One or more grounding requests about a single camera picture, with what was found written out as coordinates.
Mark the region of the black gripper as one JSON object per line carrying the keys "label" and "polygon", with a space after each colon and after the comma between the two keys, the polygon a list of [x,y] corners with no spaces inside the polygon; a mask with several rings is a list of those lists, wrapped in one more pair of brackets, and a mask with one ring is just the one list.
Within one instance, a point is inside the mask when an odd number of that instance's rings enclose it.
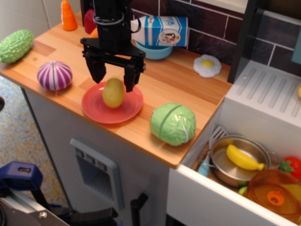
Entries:
{"label": "black gripper", "polygon": [[131,30],[129,22],[116,25],[97,25],[98,38],[82,38],[80,43],[84,46],[83,57],[86,60],[92,79],[97,84],[106,75],[105,63],[124,67],[124,85],[126,92],[132,92],[139,82],[140,73],[144,72],[145,52],[131,43]]}

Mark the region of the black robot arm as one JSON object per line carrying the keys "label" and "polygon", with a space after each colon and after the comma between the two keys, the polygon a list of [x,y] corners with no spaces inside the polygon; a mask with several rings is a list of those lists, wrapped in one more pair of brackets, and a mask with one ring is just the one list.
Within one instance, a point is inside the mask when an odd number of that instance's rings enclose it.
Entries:
{"label": "black robot arm", "polygon": [[83,57],[93,80],[100,83],[106,75],[106,64],[124,68],[124,85],[131,92],[145,71],[145,52],[131,42],[129,0],[95,0],[93,21],[97,38],[82,38]]}

